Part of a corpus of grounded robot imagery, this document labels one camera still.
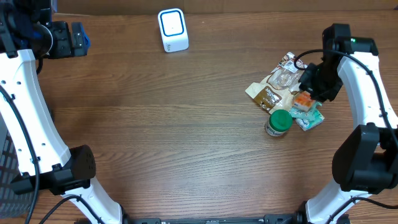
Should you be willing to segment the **orange Kleenex tissue pack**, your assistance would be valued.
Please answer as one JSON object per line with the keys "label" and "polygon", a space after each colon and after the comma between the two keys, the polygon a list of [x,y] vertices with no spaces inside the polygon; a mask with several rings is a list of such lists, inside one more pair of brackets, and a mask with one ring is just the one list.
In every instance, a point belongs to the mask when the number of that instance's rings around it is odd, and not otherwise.
{"label": "orange Kleenex tissue pack", "polygon": [[294,96],[292,106],[298,110],[308,111],[313,106],[314,102],[315,100],[311,99],[310,93],[301,91]]}

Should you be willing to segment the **teal wet wipes pack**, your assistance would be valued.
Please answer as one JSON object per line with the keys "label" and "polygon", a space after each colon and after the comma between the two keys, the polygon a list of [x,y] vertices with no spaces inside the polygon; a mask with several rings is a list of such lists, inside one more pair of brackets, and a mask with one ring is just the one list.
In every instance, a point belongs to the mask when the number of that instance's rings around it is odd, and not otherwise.
{"label": "teal wet wipes pack", "polygon": [[322,106],[322,104],[316,101],[308,111],[303,111],[297,108],[291,108],[289,113],[293,118],[314,121],[316,117],[320,114],[318,110],[319,106]]}

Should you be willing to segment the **brown Pantree snack pouch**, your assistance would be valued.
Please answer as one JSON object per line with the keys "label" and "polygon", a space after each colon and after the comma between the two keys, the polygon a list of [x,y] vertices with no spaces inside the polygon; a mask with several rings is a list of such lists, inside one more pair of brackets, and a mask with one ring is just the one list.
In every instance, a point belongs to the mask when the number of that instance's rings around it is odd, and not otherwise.
{"label": "brown Pantree snack pouch", "polygon": [[268,76],[245,89],[246,94],[269,114],[276,110],[290,111],[294,96],[300,91],[303,70],[295,67],[294,60],[292,52],[286,53]]}

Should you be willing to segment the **green lid jar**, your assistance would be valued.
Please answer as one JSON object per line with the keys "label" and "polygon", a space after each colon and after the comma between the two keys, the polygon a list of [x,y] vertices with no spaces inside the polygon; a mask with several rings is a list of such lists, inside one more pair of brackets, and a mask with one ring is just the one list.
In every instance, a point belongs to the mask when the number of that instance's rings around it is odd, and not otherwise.
{"label": "green lid jar", "polygon": [[270,136],[284,135],[292,126],[293,117],[286,110],[276,110],[270,116],[264,128]]}

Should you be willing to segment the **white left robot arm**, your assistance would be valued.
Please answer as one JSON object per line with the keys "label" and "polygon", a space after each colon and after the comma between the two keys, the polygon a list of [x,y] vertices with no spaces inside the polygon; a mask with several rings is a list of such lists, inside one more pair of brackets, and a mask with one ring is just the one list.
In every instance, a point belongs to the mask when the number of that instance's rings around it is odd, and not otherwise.
{"label": "white left robot arm", "polygon": [[17,195],[49,190],[71,201],[91,223],[122,223],[122,206],[96,178],[87,145],[68,147],[60,137],[40,89],[44,59],[82,57],[90,40],[80,22],[53,21],[53,1],[1,2],[1,116],[11,135],[19,174],[11,181]]}

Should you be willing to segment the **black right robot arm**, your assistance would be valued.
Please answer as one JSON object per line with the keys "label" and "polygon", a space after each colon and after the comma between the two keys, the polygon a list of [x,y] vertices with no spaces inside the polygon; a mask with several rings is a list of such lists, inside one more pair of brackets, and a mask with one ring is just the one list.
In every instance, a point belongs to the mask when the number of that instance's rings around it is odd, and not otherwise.
{"label": "black right robot arm", "polygon": [[379,51],[371,38],[353,37],[348,24],[332,24],[322,33],[322,62],[304,68],[299,83],[311,99],[333,101],[345,87],[353,132],[335,152],[331,181],[304,202],[292,223],[349,223],[346,212],[397,186],[397,115],[387,97]]}

